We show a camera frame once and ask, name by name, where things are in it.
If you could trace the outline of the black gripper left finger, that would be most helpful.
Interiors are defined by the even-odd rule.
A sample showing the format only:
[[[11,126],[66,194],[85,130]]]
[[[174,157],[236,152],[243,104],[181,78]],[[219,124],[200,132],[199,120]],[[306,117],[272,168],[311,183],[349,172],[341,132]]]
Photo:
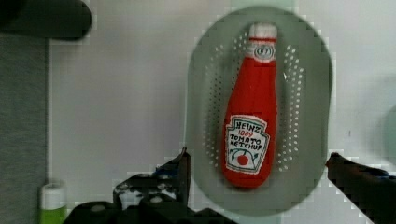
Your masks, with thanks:
[[[119,183],[112,202],[76,206],[63,224],[237,224],[210,208],[190,209],[190,185],[191,156],[183,147],[154,172]]]

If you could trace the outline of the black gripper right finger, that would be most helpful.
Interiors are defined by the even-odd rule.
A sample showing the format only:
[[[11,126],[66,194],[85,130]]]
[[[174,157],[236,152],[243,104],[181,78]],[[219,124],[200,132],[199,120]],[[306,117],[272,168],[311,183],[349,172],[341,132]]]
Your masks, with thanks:
[[[387,171],[332,153],[325,163],[328,179],[374,224],[395,224],[396,181]]]

